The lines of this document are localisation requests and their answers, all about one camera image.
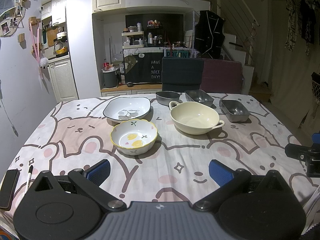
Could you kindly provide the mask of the black white marker pen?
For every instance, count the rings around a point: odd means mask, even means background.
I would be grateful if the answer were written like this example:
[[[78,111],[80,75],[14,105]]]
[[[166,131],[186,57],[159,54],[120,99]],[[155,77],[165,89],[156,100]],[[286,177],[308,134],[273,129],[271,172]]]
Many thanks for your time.
[[[31,182],[31,176],[33,174],[33,168],[34,168],[33,165],[30,165],[29,170],[28,170],[28,179],[27,179],[27,182],[26,182],[26,185],[25,185],[24,193],[27,193],[27,191],[29,189],[30,182]]]

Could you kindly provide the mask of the white storage shelf rack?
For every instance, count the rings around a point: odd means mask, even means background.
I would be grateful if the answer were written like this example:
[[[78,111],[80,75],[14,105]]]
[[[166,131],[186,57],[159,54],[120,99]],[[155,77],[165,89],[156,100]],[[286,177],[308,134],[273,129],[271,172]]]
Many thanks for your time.
[[[143,48],[144,31],[133,31],[121,34],[123,49]]]

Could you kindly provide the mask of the black jacket hanging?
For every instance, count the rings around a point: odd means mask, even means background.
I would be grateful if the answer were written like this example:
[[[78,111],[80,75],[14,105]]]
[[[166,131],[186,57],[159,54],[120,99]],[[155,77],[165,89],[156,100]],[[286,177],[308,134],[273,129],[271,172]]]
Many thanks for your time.
[[[206,59],[222,59],[221,48],[225,40],[225,20],[209,10],[201,10],[195,25],[194,48]]]

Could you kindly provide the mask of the black net basket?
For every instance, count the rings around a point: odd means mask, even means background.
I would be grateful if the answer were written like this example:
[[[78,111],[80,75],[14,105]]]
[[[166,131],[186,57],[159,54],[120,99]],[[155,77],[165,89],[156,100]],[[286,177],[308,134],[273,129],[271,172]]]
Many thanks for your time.
[[[316,105],[319,106],[320,103],[320,75],[316,72],[311,74],[311,81],[312,81],[312,93],[313,97],[315,98]]]

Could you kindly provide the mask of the steel rectangular container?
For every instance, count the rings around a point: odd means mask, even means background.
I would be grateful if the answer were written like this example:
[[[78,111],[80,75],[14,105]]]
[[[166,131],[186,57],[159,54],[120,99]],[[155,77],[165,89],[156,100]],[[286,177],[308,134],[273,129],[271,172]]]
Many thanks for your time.
[[[198,102],[208,107],[211,107],[214,101],[214,98],[201,89],[187,90],[185,91],[185,97],[187,101]]]
[[[219,106],[230,122],[246,122],[249,118],[249,111],[239,101],[221,100]]]

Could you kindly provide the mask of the grey trash bin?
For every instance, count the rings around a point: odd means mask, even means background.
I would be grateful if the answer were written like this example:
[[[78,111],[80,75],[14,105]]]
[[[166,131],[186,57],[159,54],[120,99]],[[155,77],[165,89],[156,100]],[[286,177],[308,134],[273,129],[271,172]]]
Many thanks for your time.
[[[118,70],[110,70],[103,72],[104,84],[106,88],[117,87],[118,85]]]

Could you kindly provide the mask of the dark green chair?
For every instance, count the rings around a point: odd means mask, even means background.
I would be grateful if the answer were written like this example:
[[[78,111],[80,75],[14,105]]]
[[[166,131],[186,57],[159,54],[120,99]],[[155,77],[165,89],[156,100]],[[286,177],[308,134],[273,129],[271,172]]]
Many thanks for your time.
[[[202,59],[163,57],[162,90],[183,93],[198,90],[202,82]]]

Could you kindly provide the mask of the cream two-handled bowl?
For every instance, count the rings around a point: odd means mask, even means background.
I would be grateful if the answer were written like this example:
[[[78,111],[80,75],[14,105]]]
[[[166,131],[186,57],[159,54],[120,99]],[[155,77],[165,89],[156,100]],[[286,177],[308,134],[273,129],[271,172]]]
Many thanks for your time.
[[[198,102],[169,102],[170,116],[174,125],[190,135],[206,134],[225,126],[216,110]]]

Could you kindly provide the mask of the round steel bowl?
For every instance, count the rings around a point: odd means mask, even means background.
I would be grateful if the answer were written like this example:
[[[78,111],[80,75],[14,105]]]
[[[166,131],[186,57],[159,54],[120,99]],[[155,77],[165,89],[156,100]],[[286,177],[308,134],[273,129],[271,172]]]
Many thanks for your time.
[[[156,92],[156,100],[163,106],[168,106],[171,101],[178,101],[180,99],[180,93],[172,91],[159,91]]]

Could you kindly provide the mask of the pink hanging wall toy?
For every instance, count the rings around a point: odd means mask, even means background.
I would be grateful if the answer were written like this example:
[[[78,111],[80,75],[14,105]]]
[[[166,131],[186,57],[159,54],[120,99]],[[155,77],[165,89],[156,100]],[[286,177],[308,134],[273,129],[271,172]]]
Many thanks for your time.
[[[42,55],[42,43],[40,39],[40,25],[39,21],[32,20],[29,22],[29,30],[31,33],[31,40],[32,40],[32,51],[31,53],[35,56],[36,62],[38,64],[39,70],[39,77],[43,80],[43,72],[42,70],[45,69],[49,65],[49,60],[47,57]]]

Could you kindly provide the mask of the white square plate blue rim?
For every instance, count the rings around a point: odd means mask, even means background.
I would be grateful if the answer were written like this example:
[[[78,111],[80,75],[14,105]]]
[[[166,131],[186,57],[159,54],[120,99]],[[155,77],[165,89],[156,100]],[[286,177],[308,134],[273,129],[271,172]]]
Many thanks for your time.
[[[151,108],[151,102],[145,97],[119,97],[111,100],[103,111],[103,115],[116,122],[131,119],[141,119],[146,116]]]

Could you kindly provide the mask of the black have a nice day cloth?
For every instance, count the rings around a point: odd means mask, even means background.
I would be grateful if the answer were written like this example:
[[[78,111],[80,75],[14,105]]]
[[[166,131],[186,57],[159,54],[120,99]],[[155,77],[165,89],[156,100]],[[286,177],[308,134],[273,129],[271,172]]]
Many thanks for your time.
[[[139,53],[124,57],[125,82],[161,83],[163,53]]]

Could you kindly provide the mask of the black smartphone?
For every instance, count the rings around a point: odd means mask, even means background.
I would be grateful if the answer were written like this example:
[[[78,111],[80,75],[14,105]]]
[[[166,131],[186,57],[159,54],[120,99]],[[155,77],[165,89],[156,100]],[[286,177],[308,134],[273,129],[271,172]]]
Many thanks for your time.
[[[11,209],[19,176],[18,169],[7,170],[0,191],[0,208],[2,210],[9,211]]]

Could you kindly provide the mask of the lemon pattern scalloped bowl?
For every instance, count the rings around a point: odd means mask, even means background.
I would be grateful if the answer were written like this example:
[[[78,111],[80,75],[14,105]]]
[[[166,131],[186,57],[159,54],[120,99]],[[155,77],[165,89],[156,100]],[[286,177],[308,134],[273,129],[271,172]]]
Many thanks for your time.
[[[158,137],[155,124],[144,119],[123,121],[110,133],[112,144],[124,155],[136,156],[148,152]]]

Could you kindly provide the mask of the wooden low drawer bench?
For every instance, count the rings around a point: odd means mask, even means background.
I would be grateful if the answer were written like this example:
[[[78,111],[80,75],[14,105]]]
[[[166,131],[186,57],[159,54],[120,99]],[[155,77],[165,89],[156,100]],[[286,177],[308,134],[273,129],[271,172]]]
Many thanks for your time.
[[[162,84],[138,84],[132,87],[127,85],[119,85],[113,88],[103,88],[101,96],[121,96],[121,95],[137,95],[137,94],[155,94],[162,90]]]

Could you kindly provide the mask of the bear pattern tablecloth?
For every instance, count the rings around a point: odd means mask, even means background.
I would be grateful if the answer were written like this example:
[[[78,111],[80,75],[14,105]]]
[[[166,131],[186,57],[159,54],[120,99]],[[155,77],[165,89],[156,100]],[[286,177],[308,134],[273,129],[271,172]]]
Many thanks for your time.
[[[29,166],[33,176],[43,170],[65,175],[74,168],[88,169],[102,159],[111,164],[111,174],[101,187],[130,203],[137,201],[196,202],[218,188],[209,175],[209,163],[217,159],[232,169],[244,168],[255,175],[274,169],[281,173],[303,205],[311,228],[319,223],[319,179],[309,178],[306,166],[288,158],[287,144],[294,135],[261,103],[248,95],[214,94],[214,102],[236,100],[249,110],[243,124],[226,122],[208,134],[192,136],[176,129],[168,107],[149,95],[147,119],[158,137],[146,154],[127,157],[110,139],[112,122],[103,115],[110,97],[57,104],[41,121],[10,164],[20,171],[10,211],[1,212],[1,228],[14,233],[14,210],[23,198]]]

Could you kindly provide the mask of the white lower cabinet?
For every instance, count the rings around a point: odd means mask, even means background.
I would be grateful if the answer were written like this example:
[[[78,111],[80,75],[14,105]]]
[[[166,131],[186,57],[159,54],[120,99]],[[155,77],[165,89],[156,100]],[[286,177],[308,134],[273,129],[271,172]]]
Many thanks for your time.
[[[50,61],[48,72],[57,103],[78,100],[71,59],[61,57]]]

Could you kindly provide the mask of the maroon chair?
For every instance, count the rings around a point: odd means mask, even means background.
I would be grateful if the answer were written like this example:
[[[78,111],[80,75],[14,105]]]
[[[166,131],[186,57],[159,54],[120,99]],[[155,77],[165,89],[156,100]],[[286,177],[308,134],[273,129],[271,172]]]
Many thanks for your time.
[[[201,90],[207,93],[241,94],[242,82],[240,62],[203,59]]]

